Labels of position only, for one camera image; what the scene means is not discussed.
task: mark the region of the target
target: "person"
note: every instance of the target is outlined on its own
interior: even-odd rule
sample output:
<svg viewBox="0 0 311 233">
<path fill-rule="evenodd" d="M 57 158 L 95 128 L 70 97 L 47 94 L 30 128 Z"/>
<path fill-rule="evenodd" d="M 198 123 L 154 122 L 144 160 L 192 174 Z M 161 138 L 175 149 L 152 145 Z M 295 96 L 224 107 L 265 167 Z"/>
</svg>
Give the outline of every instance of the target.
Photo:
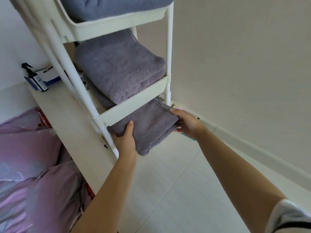
<svg viewBox="0 0 311 233">
<path fill-rule="evenodd" d="M 311 216 L 300 210 L 256 168 L 245 161 L 191 114 L 178 109 L 180 133 L 197 140 L 235 209 L 251 233 L 311 233 Z M 130 121 L 123 137 L 113 135 L 119 159 L 72 233 L 118 231 L 138 153 Z"/>
</svg>

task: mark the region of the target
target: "folded gray towel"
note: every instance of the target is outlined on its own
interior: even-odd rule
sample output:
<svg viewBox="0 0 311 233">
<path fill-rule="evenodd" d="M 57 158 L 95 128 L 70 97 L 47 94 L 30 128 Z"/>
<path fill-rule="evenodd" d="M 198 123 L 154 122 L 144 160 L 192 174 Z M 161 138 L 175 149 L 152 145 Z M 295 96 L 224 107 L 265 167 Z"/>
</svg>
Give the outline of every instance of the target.
<svg viewBox="0 0 311 233">
<path fill-rule="evenodd" d="M 108 109 L 114 106 L 86 76 L 84 80 L 104 107 Z M 179 126 L 179 117 L 169 110 L 168 105 L 153 99 L 107 129 L 111 134 L 115 132 L 118 136 L 123 136 L 126 125 L 132 120 L 136 150 L 138 154 L 145 156 Z"/>
<path fill-rule="evenodd" d="M 173 0 L 60 0 L 71 18 L 79 21 L 102 19 L 131 12 L 169 6 Z"/>
<path fill-rule="evenodd" d="M 163 75 L 162 57 L 154 55 L 130 29 L 90 39 L 76 49 L 76 61 L 92 83 L 119 104 Z"/>
</svg>

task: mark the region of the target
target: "sleeve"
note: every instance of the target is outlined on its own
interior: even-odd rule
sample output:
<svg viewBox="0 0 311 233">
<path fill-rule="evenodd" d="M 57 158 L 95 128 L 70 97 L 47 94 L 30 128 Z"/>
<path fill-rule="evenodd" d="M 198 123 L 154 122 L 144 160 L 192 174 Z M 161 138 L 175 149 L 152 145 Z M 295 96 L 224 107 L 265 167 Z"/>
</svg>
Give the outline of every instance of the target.
<svg viewBox="0 0 311 233">
<path fill-rule="evenodd" d="M 265 233 L 311 233 L 311 215 L 289 200 L 281 200 L 273 209 Z"/>
</svg>

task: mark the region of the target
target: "white rolling cart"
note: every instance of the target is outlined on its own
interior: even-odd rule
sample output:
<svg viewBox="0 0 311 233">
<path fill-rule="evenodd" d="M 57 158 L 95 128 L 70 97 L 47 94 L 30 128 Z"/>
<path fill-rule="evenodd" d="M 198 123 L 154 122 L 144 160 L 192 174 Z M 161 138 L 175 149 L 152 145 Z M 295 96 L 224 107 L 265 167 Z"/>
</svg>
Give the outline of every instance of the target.
<svg viewBox="0 0 311 233">
<path fill-rule="evenodd" d="M 87 107 L 98 128 L 97 130 L 102 133 L 113 153 L 118 158 L 118 150 L 113 143 L 110 133 L 107 131 L 107 126 L 120 121 L 164 91 L 165 103 L 169 105 L 171 102 L 170 82 L 174 2 L 167 7 L 151 11 L 128 13 L 82 23 L 75 23 L 69 18 L 60 0 L 12 0 L 12 3 L 46 52 L 65 85 Z M 121 104 L 100 114 L 81 81 L 63 43 L 84 41 L 127 28 L 131 28 L 137 38 L 136 26 L 160 20 L 164 17 L 165 12 L 167 12 L 168 20 L 167 66 L 165 76 L 146 89 L 123 101 Z M 64 74 L 58 61 L 67 72 L 70 80 Z"/>
</svg>

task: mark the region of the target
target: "person's left hand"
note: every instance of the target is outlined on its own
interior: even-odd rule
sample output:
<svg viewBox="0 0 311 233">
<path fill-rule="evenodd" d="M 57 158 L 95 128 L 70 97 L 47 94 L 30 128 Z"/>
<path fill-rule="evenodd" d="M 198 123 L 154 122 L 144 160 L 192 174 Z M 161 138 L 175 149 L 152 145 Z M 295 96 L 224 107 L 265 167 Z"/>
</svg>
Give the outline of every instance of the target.
<svg viewBox="0 0 311 233">
<path fill-rule="evenodd" d="M 123 156 L 137 156 L 135 140 L 133 137 L 133 121 L 129 121 L 126 126 L 125 133 L 122 137 L 118 137 L 116 133 L 113 134 L 112 138 L 114 140 L 115 146 L 119 151 L 119 158 Z"/>
</svg>

